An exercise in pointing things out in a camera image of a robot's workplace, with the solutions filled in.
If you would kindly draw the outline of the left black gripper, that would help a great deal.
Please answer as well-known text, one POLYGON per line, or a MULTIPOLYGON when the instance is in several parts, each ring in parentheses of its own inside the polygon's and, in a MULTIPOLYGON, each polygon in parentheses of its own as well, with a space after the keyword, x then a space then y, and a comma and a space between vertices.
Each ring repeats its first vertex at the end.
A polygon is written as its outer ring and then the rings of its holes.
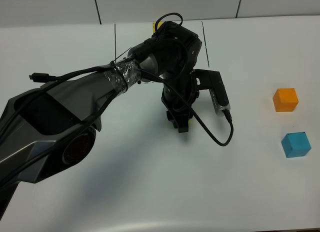
POLYGON ((173 127, 178 129, 178 133, 187 133, 189 131, 189 120, 197 115, 195 111, 191 112, 189 107, 195 102, 197 95, 196 78, 194 71, 183 73, 182 75, 173 74, 171 71, 165 72, 162 77, 170 85, 163 85, 162 102, 167 111, 167 120, 173 127))

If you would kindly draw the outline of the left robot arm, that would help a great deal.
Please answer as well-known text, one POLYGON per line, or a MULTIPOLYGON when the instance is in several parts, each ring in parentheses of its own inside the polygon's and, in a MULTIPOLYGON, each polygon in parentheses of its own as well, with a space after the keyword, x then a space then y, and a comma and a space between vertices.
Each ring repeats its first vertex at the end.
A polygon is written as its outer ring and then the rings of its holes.
POLYGON ((20 182, 36 184, 81 162, 102 128, 102 113, 145 80, 143 71, 171 82, 188 78, 201 44, 196 33, 167 21, 118 62, 63 76, 33 73, 41 87, 9 99, 0 118, 1 213, 20 182))

